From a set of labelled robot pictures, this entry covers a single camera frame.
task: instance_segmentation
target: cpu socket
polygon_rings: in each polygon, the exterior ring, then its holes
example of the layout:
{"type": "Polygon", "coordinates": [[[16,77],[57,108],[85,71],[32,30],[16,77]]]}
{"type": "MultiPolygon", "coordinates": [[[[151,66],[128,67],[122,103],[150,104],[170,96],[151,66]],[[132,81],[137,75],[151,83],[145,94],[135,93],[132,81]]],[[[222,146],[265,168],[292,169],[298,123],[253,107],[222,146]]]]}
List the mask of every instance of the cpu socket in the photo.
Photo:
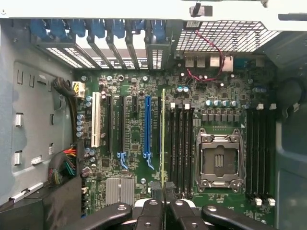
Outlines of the cpu socket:
{"type": "Polygon", "coordinates": [[[208,134],[201,128],[196,140],[195,178],[199,192],[205,188],[232,188],[237,193],[244,182],[243,139],[234,129],[231,135],[208,134]]]}

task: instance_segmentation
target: white pci slot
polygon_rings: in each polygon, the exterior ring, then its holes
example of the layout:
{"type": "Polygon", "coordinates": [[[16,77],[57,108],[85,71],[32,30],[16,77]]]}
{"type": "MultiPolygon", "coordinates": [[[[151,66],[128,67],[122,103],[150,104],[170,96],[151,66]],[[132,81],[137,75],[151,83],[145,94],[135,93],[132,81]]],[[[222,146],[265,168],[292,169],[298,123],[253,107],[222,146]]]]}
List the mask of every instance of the white pci slot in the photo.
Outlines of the white pci slot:
{"type": "Polygon", "coordinates": [[[92,147],[100,146],[100,98],[101,93],[93,92],[93,104],[92,104],[92,147]]]}

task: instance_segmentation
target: motherboard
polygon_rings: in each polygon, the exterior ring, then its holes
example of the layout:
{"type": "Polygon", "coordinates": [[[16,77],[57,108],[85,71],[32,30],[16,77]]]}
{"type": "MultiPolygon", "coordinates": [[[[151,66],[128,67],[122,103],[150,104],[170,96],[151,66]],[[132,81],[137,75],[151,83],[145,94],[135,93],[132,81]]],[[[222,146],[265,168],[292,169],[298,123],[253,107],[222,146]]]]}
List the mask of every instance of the motherboard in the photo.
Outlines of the motherboard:
{"type": "Polygon", "coordinates": [[[84,213],[134,205],[169,181],[198,208],[219,204],[273,226],[276,69],[243,63],[213,81],[215,69],[191,68],[197,81],[180,64],[76,71],[84,213]]]}

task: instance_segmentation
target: green circuit board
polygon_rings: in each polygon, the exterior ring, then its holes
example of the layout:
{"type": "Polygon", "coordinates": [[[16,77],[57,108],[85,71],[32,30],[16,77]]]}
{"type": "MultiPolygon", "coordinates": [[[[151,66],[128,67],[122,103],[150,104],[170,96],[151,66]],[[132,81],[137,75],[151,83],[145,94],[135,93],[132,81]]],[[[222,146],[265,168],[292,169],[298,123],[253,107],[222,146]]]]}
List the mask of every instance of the green circuit board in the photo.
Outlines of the green circuit board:
{"type": "MultiPolygon", "coordinates": [[[[191,199],[196,207],[201,208],[206,204],[219,204],[234,211],[244,213],[247,216],[274,225],[273,207],[255,207],[246,199],[244,188],[234,192],[229,188],[206,188],[200,192],[197,189],[195,176],[195,140],[200,128],[205,128],[207,133],[216,135],[231,135],[234,129],[238,129],[246,141],[246,112],[242,106],[246,104],[269,103],[273,99],[269,93],[256,93],[254,88],[268,86],[274,80],[275,68],[269,63],[269,68],[244,67],[237,68],[234,76],[230,73],[222,73],[218,81],[198,82],[187,76],[184,68],[176,67],[172,71],[134,71],[134,70],[92,70],[77,71],[77,81],[85,83],[85,95],[92,95],[93,92],[102,92],[108,97],[101,102],[101,146],[96,148],[95,159],[91,156],[85,158],[84,166],[91,169],[90,175],[84,179],[84,185],[88,188],[85,195],[84,212],[94,213],[96,210],[108,205],[106,197],[107,179],[125,178],[134,179],[134,202],[142,198],[150,198],[150,184],[153,181],[161,180],[161,154],[160,154],[160,132],[161,132],[161,95],[165,89],[165,173],[164,179],[170,181],[170,152],[171,145],[171,103],[176,105],[189,104],[193,107],[191,117],[192,128],[191,138],[191,199]],[[188,92],[178,92],[178,88],[187,87],[188,92]],[[151,96],[151,169],[143,157],[144,146],[144,116],[145,98],[151,96]],[[135,112],[135,101],[137,100],[137,112],[135,112]],[[208,101],[236,102],[235,106],[208,105],[208,101]],[[124,115],[124,125],[121,122],[121,115],[124,115]],[[126,152],[125,164],[127,169],[121,165],[118,158],[120,132],[123,132],[123,148],[126,152]]],[[[192,69],[197,75],[212,77],[216,70],[192,69]]],[[[86,101],[79,101],[79,113],[90,113],[86,107],[86,101]]],[[[85,120],[84,138],[85,146],[90,147],[86,142],[91,136],[91,116],[85,120]]]]}

